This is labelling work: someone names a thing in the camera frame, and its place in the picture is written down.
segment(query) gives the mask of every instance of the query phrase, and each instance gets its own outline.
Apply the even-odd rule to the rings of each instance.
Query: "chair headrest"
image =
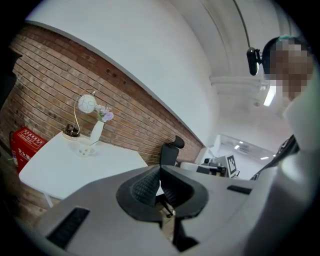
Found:
[[[175,136],[175,141],[171,142],[170,145],[177,147],[178,149],[183,149],[185,146],[185,142],[184,140],[179,137],[179,136]]]

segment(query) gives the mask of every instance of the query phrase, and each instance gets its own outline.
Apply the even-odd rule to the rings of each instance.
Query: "spherical lampshade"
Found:
[[[96,99],[91,94],[85,94],[81,96],[78,101],[78,108],[83,113],[90,114],[95,110],[95,106],[97,105]]]

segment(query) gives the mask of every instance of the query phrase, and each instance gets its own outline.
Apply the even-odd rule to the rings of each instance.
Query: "red box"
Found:
[[[11,139],[11,150],[13,160],[18,173],[29,160],[47,143],[44,138],[39,137],[27,127],[13,133]]]

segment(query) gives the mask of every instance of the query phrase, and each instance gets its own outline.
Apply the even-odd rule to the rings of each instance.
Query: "white table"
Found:
[[[53,204],[49,196],[64,199],[90,182],[147,166],[137,151],[101,141],[95,144],[94,154],[79,157],[75,153],[76,143],[60,132],[19,174],[24,184],[44,194],[50,207]]]

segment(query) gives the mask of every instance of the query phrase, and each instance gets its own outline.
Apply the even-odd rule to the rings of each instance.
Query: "brick wall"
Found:
[[[161,146],[175,135],[185,147],[178,159],[194,161],[202,144],[159,102],[119,69],[68,38],[27,24],[11,48],[22,54],[14,67],[17,82],[0,111],[0,139],[27,126],[50,140],[73,123],[73,106],[83,89],[96,89],[98,104],[112,107],[114,119],[104,125],[100,140],[138,151],[148,165],[158,164]],[[77,112],[83,134],[89,135],[96,114]]]

